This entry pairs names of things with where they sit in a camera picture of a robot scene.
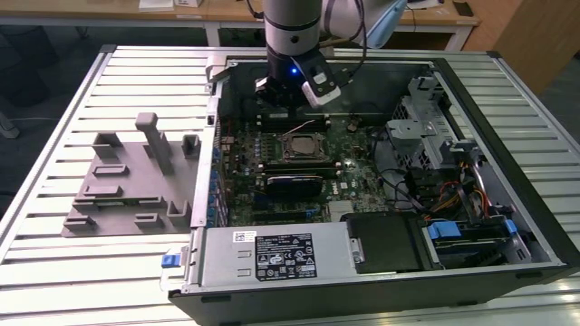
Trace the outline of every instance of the circuit board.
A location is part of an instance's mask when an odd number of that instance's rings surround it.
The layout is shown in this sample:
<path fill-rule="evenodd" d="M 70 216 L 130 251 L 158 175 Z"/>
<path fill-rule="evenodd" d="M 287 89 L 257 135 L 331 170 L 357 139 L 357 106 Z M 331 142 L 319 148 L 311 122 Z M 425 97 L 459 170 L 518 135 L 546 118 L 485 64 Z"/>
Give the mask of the circuit board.
<path fill-rule="evenodd" d="M 258 221 L 257 215 L 269 213 L 307 212 L 306 223 L 329 222 L 329 202 L 350 200 L 354 212 L 387 211 L 387 196 L 378 178 L 375 163 L 370 157 L 371 138 L 361 128 L 349 130 L 349 117 L 330 118 L 330 128 L 318 137 L 325 139 L 325 155 L 341 162 L 341 170 L 333 178 L 325 178 L 322 193 L 313 198 L 263 203 L 265 178 L 261 165 L 273 157 L 282 157 L 283 133 L 261 132 L 251 123 L 237 125 L 230 122 L 223 137 L 226 155 L 226 189 L 230 207 L 230 226 L 285 223 L 287 221 Z M 290 136 L 313 137 L 301 131 Z"/>

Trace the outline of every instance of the metal slotted table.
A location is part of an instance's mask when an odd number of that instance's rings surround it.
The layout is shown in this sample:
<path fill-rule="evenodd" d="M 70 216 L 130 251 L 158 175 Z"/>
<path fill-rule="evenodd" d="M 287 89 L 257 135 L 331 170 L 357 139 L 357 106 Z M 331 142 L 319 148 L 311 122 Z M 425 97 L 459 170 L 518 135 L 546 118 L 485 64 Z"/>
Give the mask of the metal slotted table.
<path fill-rule="evenodd" d="M 139 112 L 154 111 L 169 139 L 205 133 L 217 99 L 206 90 L 214 55 L 258 56 L 258 48 L 110 47 L 93 65 L 0 223 L 0 325 L 193 325 L 161 288 L 161 256 L 189 234 L 62 238 L 95 155 L 99 131 L 145 141 Z M 342 50 L 338 56 L 361 56 Z M 580 246 L 580 150 L 502 58 L 474 52 L 370 51 L 371 57 L 445 57 L 577 246 Z M 469 127 L 457 112 L 466 135 Z M 182 269 L 170 270 L 178 283 Z M 278 325 L 578 325 L 580 275 L 526 287 L 487 304 L 293 321 Z"/>

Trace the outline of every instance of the motherboard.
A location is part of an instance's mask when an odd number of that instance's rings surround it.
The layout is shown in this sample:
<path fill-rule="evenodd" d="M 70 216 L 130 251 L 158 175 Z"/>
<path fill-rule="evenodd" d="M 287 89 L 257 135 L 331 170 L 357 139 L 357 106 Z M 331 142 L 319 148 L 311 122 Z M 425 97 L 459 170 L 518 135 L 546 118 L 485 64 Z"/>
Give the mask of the motherboard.
<path fill-rule="evenodd" d="M 373 160 L 377 127 L 355 116 L 226 120 L 230 226 L 335 221 L 389 210 Z"/>

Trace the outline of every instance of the power supply label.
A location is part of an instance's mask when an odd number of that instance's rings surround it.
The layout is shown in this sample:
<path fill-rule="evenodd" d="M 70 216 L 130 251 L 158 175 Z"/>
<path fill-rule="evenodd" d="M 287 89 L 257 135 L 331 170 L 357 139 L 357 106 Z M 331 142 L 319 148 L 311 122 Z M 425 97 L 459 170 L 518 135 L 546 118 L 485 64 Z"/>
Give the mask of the power supply label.
<path fill-rule="evenodd" d="M 257 237 L 257 278 L 261 282 L 317 276 L 311 233 Z"/>

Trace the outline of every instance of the cpu socket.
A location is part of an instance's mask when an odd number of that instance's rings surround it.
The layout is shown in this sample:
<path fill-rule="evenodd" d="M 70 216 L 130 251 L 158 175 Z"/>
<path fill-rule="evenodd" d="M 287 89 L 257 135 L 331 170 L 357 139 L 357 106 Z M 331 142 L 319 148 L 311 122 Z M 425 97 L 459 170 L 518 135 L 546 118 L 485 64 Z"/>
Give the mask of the cpu socket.
<path fill-rule="evenodd" d="M 319 163 L 330 161 L 325 153 L 325 136 L 314 134 L 287 134 L 282 142 L 283 160 L 287 163 Z"/>

